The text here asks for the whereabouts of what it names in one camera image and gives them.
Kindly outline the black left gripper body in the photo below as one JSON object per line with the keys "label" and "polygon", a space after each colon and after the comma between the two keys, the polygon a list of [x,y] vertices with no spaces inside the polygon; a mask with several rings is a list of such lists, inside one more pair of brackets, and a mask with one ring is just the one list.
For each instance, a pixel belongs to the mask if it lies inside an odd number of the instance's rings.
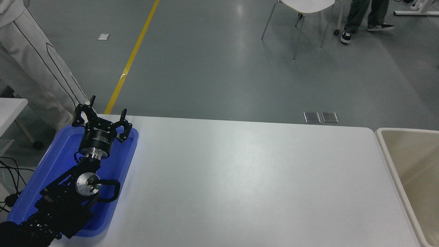
{"label": "black left gripper body", "polygon": [[114,139],[117,135],[113,122],[94,120],[87,122],[84,127],[84,136],[79,146],[79,152],[85,155],[90,149],[102,150],[105,155],[111,154]]}

